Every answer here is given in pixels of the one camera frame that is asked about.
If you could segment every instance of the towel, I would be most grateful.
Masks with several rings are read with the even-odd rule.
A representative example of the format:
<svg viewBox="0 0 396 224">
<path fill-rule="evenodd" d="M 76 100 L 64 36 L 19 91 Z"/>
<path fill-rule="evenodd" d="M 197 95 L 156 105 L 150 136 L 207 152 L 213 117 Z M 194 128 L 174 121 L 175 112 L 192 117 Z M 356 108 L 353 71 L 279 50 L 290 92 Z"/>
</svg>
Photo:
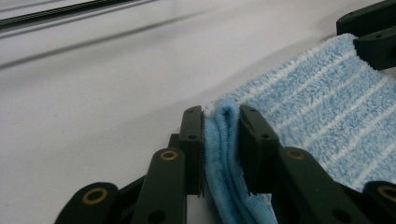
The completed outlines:
<svg viewBox="0 0 396 224">
<path fill-rule="evenodd" d="M 276 223 L 270 195 L 248 196 L 239 162 L 239 105 L 261 112 L 284 147 L 309 151 L 337 182 L 361 191 L 396 183 L 396 78 L 339 35 L 205 108 L 205 173 L 224 223 Z"/>
</svg>

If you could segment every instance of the light blue towel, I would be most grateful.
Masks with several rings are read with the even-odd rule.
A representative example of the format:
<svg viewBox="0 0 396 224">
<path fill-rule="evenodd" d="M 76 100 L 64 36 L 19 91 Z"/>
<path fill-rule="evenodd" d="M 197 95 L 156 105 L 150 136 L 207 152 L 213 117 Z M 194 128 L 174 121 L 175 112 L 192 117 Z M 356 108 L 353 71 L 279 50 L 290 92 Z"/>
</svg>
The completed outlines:
<svg viewBox="0 0 396 224">
<path fill-rule="evenodd" d="M 284 147 L 309 151 L 337 182 L 396 183 L 396 79 L 334 37 L 205 110 L 205 172 L 224 223 L 276 223 L 269 195 L 248 196 L 237 153 L 239 105 L 258 109 Z"/>
</svg>

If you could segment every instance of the fabric texture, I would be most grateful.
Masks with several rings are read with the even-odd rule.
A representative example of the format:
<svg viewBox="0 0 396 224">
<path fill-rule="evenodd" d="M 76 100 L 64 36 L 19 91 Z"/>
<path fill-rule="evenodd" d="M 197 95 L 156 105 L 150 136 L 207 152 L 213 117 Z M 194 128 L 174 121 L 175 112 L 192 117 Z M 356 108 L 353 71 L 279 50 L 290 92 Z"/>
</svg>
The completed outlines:
<svg viewBox="0 0 396 224">
<path fill-rule="evenodd" d="M 276 223 L 270 195 L 248 196 L 239 105 L 259 110 L 282 146 L 309 151 L 339 183 L 396 183 L 396 77 L 362 61 L 354 38 L 334 37 L 206 107 L 206 179 L 224 223 Z"/>
</svg>

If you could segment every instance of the microfiber cloth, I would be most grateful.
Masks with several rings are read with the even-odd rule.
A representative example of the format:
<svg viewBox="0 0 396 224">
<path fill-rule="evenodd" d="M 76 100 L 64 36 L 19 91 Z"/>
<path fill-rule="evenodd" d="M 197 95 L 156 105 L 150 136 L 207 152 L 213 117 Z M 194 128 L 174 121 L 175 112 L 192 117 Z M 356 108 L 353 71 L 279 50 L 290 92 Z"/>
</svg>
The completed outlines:
<svg viewBox="0 0 396 224">
<path fill-rule="evenodd" d="M 396 78 L 362 61 L 354 38 L 329 39 L 206 107 L 205 173 L 224 223 L 276 223 L 270 195 L 248 196 L 239 105 L 259 110 L 282 146 L 307 150 L 341 184 L 396 183 Z"/>
</svg>

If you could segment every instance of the white surface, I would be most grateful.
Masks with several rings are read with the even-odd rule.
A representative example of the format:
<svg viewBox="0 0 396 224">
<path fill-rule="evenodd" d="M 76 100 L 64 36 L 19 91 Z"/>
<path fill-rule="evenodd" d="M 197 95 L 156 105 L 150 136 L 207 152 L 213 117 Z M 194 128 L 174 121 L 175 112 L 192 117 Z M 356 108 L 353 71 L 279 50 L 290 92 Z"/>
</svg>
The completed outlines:
<svg viewBox="0 0 396 224">
<path fill-rule="evenodd" d="M 0 34 L 0 223 L 52 223 L 78 189 L 136 180 L 185 109 L 314 47 L 374 2 L 159 0 Z M 218 222 L 209 199 L 188 198 L 188 223 Z"/>
</svg>

